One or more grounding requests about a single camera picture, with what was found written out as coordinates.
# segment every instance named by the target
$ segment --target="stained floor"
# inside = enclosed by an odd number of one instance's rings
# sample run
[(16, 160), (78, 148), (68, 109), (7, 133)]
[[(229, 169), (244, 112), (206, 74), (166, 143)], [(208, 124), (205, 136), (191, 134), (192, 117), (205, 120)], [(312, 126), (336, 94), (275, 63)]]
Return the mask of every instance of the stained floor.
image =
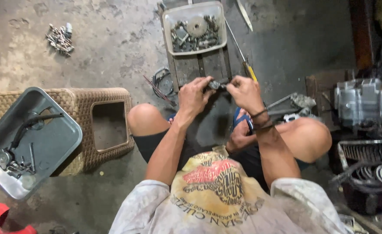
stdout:
[[(133, 104), (150, 103), (166, 113), (168, 105), (142, 78), (167, 66), (156, 3), (0, 0), (0, 91), (124, 87)], [(306, 75), (355, 66), (347, 0), (243, 4), (254, 32), (249, 33), (234, 0), (227, 0), (225, 15), (243, 53), (249, 55), (267, 103), (295, 91), (304, 93)], [(70, 58), (55, 54), (44, 40), (49, 23), (66, 22), (74, 30)], [(243, 74), (232, 41), (229, 48), (232, 73)], [(204, 135), (197, 134), (200, 144), (211, 140)], [(16, 202), (0, 191), (0, 202), (11, 207), (7, 227), (31, 224), (39, 233), (54, 226), (64, 226), (69, 233), (106, 233), (145, 168), (135, 148), (88, 174), (49, 178), (27, 201)]]

